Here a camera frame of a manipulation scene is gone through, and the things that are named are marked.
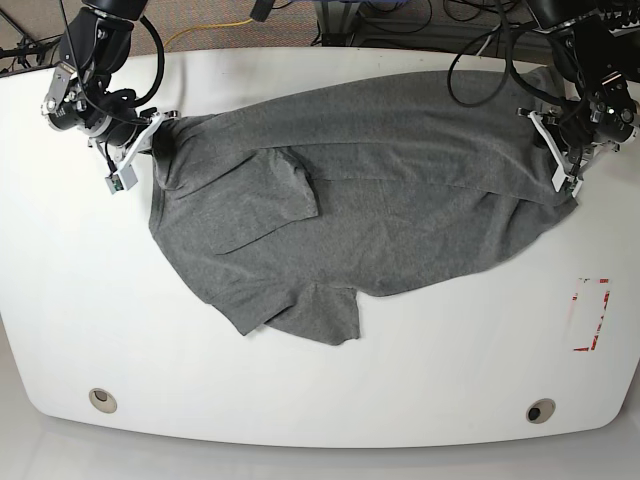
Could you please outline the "black robot arm image-left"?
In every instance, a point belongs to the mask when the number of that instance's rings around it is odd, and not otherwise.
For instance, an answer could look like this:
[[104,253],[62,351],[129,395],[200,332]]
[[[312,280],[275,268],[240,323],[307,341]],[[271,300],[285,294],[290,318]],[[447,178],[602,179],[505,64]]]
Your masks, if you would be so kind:
[[[145,1],[85,1],[72,21],[65,21],[60,56],[42,114],[56,131],[77,128],[90,143],[101,148],[114,173],[118,154],[134,155],[134,142],[155,118],[175,118],[176,111],[161,115],[144,109],[159,91],[165,70],[165,49],[159,33],[144,15]],[[131,50],[134,26],[140,23],[156,47],[156,74],[149,91],[139,96],[133,89],[109,91],[113,74],[123,67]]]

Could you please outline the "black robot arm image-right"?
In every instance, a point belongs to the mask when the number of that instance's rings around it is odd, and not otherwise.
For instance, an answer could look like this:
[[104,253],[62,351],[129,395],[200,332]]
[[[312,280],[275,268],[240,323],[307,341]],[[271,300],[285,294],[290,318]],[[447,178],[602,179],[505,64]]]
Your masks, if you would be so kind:
[[639,46],[614,33],[639,27],[639,3],[528,1],[526,6],[550,41],[556,70],[579,95],[560,100],[557,130],[565,144],[629,141],[639,116],[628,91],[629,82],[639,81]]

